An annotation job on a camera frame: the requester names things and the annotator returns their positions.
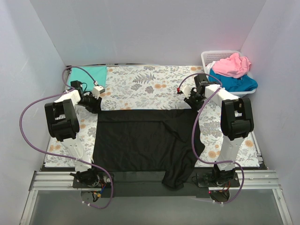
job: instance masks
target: gray floor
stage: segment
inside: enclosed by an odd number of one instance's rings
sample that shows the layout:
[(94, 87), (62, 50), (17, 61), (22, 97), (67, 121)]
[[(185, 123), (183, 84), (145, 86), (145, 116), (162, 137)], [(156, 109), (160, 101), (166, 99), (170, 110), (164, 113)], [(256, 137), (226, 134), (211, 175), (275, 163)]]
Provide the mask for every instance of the gray floor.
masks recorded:
[[(183, 197), (116, 197), (104, 210), (81, 203), (80, 191), (39, 191), (31, 225), (281, 225), (272, 190), (243, 190), (224, 206)], [(108, 199), (97, 203), (104, 205)]]

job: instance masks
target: floral pattern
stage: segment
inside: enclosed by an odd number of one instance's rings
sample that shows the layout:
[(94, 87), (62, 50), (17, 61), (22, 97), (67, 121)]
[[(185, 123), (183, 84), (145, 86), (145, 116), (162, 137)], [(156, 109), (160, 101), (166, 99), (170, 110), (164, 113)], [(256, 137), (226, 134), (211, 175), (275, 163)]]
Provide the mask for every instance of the floral pattern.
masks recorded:
[[(177, 94), (179, 83), (187, 75), (203, 72), (200, 66), (122, 66), (110, 67), (107, 70), (106, 90), (101, 94), (102, 110), (130, 109), (185, 109), (188, 104), (184, 96)], [(194, 80), (187, 79), (185, 84), (194, 86)], [(98, 115), (89, 113), (82, 106), (75, 106), (80, 123), (78, 133), (87, 154), (92, 157)], [(201, 141), (205, 149), (200, 158), (214, 162), (220, 154), (223, 134), (220, 129), (221, 109), (209, 102), (200, 118)], [(56, 139), (50, 140), (48, 151), (68, 155), (65, 148)], [(259, 166), (256, 157), (255, 142), (250, 134), (242, 144), (237, 162), (242, 166)], [(72, 160), (47, 155), (46, 167), (74, 167)], [(212, 166), (197, 162), (196, 167)]]

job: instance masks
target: white plastic basket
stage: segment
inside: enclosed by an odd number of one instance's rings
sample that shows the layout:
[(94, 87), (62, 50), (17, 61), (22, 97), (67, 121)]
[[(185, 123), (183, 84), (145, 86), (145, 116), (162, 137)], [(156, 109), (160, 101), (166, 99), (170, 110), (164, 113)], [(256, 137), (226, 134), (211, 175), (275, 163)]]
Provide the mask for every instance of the white plastic basket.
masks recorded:
[[(210, 64), (213, 61), (218, 61), (220, 59), (226, 59), (229, 56), (231, 56), (233, 53), (238, 53), (240, 56), (243, 56), (242, 53), (238, 51), (230, 51), (230, 50), (224, 50), (224, 51), (207, 51), (207, 52), (202, 52), (201, 53), (201, 59), (202, 59), (202, 64), (203, 64), (203, 69), (206, 74), (208, 74), (208, 70), (206, 66)], [(251, 72), (249, 71), (247, 75), (253, 79), (253, 76)], [(252, 91), (238, 91), (238, 92), (231, 92), (233, 95), (236, 95), (238, 97), (243, 97), (246, 94), (252, 94), (256, 91), (256, 89)]]

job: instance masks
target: gray wall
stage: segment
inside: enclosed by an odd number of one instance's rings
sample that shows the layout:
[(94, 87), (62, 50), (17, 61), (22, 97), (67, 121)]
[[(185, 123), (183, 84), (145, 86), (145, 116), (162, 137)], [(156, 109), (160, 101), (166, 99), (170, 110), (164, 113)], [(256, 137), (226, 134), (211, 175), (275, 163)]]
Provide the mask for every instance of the gray wall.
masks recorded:
[[(0, 0), (0, 224), (18, 225), (34, 170), (44, 155), (22, 139), (20, 114), (29, 103), (59, 93), (64, 64), (29, 0)], [(28, 138), (46, 149), (43, 105), (25, 114)]]
[(267, 0), (242, 52), (252, 62), (255, 134), (278, 173), (294, 224), (300, 224), (300, 2)]
[(30, 0), (66, 65), (200, 65), (239, 50), (265, 0)]

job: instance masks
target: blue cloth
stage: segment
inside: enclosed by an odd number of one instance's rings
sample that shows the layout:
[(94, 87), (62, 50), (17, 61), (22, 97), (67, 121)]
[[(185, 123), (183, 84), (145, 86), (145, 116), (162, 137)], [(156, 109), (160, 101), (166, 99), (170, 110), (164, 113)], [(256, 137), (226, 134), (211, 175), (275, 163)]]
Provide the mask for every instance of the blue cloth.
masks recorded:
[[(247, 74), (243, 75), (239, 79), (236, 79), (233, 77), (227, 77), (227, 76), (215, 74), (215, 72), (212, 69), (210, 69), (210, 75), (213, 75), (215, 78), (219, 79), (223, 84), (223, 88), (225, 88), (225, 90), (230, 92), (251, 91), (257, 88), (258, 86), (257, 82), (252, 78), (248, 77)], [(216, 81), (216, 79), (210, 76), (208, 80)]]
[[(105, 87), (107, 68), (106, 67), (82, 67), (91, 74), (91, 76), (98, 82), (99, 85)], [(82, 83), (87, 83), (87, 91), (92, 91), (94, 87), (94, 82), (83, 70), (78, 68), (72, 68), (71, 75), (68, 80), (68, 85), (71, 84), (71, 81), (80, 81)]]

